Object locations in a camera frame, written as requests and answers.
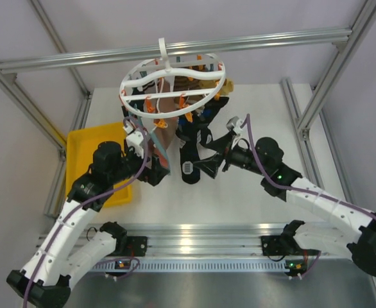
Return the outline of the black patterned sock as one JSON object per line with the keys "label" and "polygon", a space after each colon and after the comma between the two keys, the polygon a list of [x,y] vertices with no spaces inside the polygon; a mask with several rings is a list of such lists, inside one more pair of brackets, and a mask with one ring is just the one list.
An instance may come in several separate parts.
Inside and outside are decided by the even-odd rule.
{"label": "black patterned sock", "polygon": [[219,111],[228,104],[229,100],[228,96],[223,96],[218,100],[211,99],[200,108],[199,112],[194,112],[192,122],[189,122],[185,117],[179,117],[176,136],[181,140],[182,147],[197,147],[198,144],[205,146],[212,141],[212,132],[209,125]]}
{"label": "black patterned sock", "polygon": [[176,130],[180,141],[180,169],[182,180],[187,184],[196,184],[200,181],[200,170],[194,167],[193,162],[200,159],[198,144],[201,141],[201,130],[194,123],[180,118]]}

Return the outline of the yellow beige sock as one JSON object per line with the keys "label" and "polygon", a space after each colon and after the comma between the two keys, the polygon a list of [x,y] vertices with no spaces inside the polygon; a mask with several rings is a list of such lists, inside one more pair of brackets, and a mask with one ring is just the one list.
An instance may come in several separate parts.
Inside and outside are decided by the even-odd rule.
{"label": "yellow beige sock", "polygon": [[[218,83],[219,83],[218,80],[201,80],[199,82],[201,89],[214,88],[218,85]],[[234,91],[234,83],[231,79],[227,78],[224,81],[224,84],[219,90],[219,92],[215,95],[215,98],[219,98],[221,96],[227,96],[233,91]]]}

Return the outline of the white round clip hanger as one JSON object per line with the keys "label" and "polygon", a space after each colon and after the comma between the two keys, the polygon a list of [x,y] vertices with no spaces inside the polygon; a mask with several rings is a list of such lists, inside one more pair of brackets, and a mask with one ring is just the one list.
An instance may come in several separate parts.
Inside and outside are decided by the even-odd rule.
{"label": "white round clip hanger", "polygon": [[[172,58],[167,54],[165,39],[158,40],[160,57],[145,60],[123,78],[119,86],[119,100],[122,106],[131,114],[152,119],[159,125],[167,118],[185,117],[192,120],[193,112],[198,111],[204,104],[219,92],[226,80],[224,62],[214,53],[199,54],[184,62],[179,56]],[[218,80],[216,87],[210,89],[175,92],[173,90],[175,76],[201,80]],[[154,99],[174,98],[176,111],[159,113]]]}

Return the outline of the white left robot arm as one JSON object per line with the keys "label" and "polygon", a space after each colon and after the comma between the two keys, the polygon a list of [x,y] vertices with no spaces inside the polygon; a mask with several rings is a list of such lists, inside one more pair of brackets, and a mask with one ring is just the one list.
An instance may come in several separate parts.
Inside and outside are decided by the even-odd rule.
{"label": "white left robot arm", "polygon": [[85,227],[113,195],[119,182],[135,180],[158,185],[170,173],[156,153],[138,153],[114,141],[102,142],[87,172],[74,181],[59,217],[34,256],[8,275],[7,284],[23,299],[22,305],[63,307],[77,283],[103,258],[120,255],[128,246],[127,231],[108,222],[82,248],[73,252]]}

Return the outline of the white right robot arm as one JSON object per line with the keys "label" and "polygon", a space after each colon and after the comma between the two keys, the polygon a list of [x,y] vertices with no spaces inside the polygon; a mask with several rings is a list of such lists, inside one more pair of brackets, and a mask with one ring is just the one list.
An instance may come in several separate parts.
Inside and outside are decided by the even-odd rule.
{"label": "white right robot arm", "polygon": [[294,220],[280,236],[288,254],[317,250],[350,259],[360,270],[376,277],[376,212],[329,195],[301,173],[283,163],[284,152],[271,137],[254,147],[242,147],[227,133],[208,144],[215,154],[194,162],[194,167],[215,178],[218,170],[239,167],[263,177],[261,186],[272,197],[299,206],[331,225],[330,229]]}

